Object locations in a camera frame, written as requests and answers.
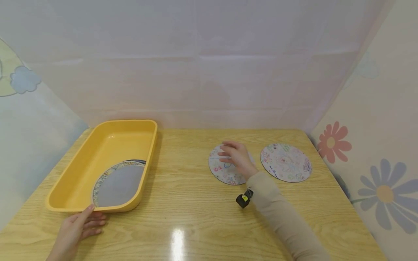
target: paper plate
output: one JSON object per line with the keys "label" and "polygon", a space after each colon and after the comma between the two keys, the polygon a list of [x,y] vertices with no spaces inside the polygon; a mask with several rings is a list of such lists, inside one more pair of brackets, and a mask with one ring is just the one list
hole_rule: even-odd
{"label": "paper plate", "polygon": [[[241,185],[244,184],[246,181],[244,177],[238,173],[237,168],[235,165],[230,163],[220,162],[219,159],[226,158],[218,155],[218,152],[223,152],[221,150],[221,145],[216,146],[209,155],[209,168],[212,174],[222,181],[223,183],[229,185]],[[252,158],[251,154],[248,153],[250,156],[251,161],[254,163],[254,159]]]}
{"label": "paper plate", "polygon": [[260,158],[265,170],[283,181],[301,182],[312,173],[308,157],[288,144],[270,144],[261,151]]}
{"label": "paper plate", "polygon": [[94,185],[94,205],[111,207],[128,202],[138,190],[144,167],[143,160],[126,160],[106,170]]}

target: table surface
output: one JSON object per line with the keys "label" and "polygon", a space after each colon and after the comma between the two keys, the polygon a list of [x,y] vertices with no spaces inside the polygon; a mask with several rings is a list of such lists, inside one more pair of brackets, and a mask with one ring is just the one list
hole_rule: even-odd
{"label": "table surface", "polygon": [[[45,198],[91,129],[86,130],[0,233],[1,260],[45,260],[65,213]],[[143,198],[130,212],[108,214],[104,233],[84,240],[77,260],[289,260],[266,221],[235,198],[245,185],[217,180],[210,151],[222,140],[247,145],[259,159],[263,147],[287,143],[311,160],[301,183],[271,177],[305,218],[333,260],[385,260],[306,134],[299,130],[165,129],[158,132]]]}

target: black watch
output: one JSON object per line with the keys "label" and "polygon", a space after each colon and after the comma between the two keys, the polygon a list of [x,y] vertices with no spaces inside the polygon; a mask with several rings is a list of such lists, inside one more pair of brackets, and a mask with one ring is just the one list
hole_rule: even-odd
{"label": "black watch", "polygon": [[254,192],[252,190],[247,189],[247,191],[244,194],[239,195],[235,201],[240,207],[245,208],[250,203],[253,194]]}

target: flower center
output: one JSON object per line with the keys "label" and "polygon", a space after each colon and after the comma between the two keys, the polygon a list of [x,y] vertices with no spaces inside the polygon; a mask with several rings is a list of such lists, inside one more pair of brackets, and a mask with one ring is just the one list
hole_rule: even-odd
{"label": "flower center", "polygon": [[377,187],[376,195],[383,203],[390,203],[393,201],[393,191],[389,186],[382,185]]}
{"label": "flower center", "polygon": [[329,137],[326,140],[326,146],[330,149],[332,149],[335,146],[335,139],[333,137]]}

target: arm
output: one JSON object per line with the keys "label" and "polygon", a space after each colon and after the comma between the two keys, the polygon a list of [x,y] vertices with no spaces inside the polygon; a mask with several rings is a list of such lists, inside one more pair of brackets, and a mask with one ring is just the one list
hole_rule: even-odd
{"label": "arm", "polygon": [[283,242],[294,260],[326,261],[329,256],[308,224],[264,172],[258,172],[247,181],[254,192],[251,201],[269,221],[276,236]]}
{"label": "arm", "polygon": [[247,148],[237,142],[224,142],[227,156],[220,161],[232,163],[247,180],[247,187],[253,191],[251,201],[257,210],[269,221],[276,236],[284,243],[296,261],[327,261],[327,252],[316,238],[308,224],[292,205],[281,195],[279,188],[264,172],[259,172],[248,157]]}

